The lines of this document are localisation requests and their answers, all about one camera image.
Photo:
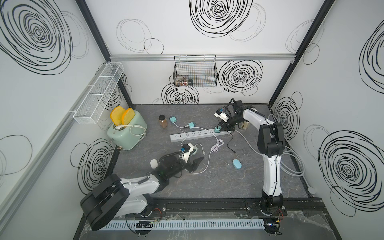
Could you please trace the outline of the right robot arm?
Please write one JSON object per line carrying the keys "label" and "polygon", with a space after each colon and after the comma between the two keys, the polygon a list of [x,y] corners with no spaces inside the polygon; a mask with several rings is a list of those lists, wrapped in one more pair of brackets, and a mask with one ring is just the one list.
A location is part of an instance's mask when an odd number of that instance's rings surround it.
{"label": "right robot arm", "polygon": [[241,123],[250,123],[258,129],[257,148],[264,161],[264,185],[260,201],[260,211],[271,216],[283,206],[284,197],[280,182],[280,165],[286,148],[282,124],[267,119],[251,105],[231,99],[223,108],[217,109],[214,116],[219,119],[221,132],[234,132]]}

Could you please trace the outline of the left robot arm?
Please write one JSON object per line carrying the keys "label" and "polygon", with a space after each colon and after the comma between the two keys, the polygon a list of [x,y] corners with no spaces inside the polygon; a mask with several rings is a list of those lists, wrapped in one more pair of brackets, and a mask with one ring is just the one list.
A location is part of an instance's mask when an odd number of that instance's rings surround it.
{"label": "left robot arm", "polygon": [[85,219],[92,231],[98,231],[116,217],[139,214],[151,215],[154,208],[151,194],[166,188],[170,179],[182,171],[193,173],[204,157],[189,160],[189,154],[176,152],[159,160],[151,160],[153,170],[144,177],[133,179],[108,176],[81,201]]}

